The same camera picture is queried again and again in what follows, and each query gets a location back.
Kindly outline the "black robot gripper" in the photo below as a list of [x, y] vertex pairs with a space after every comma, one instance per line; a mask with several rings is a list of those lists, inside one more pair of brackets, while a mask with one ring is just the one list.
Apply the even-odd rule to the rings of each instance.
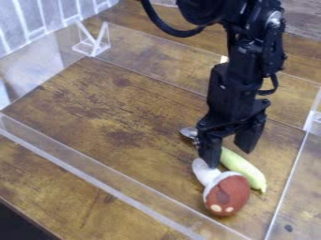
[[242, 83], [230, 74], [229, 65], [218, 64], [210, 72], [209, 111], [197, 123], [198, 156], [215, 169], [221, 162], [222, 141], [234, 136], [234, 144], [250, 153], [266, 125], [266, 109], [272, 105], [257, 98], [261, 82]]

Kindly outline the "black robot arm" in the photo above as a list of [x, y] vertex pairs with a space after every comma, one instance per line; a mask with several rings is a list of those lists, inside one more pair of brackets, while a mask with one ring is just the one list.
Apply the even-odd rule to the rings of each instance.
[[261, 88], [264, 80], [277, 85], [284, 67], [284, 9], [280, 0], [177, 0], [186, 20], [199, 26], [219, 23], [227, 32], [229, 62], [210, 71], [209, 112], [197, 123], [198, 156], [210, 168], [221, 162], [222, 141], [249, 153], [266, 124], [265, 98], [276, 92]]

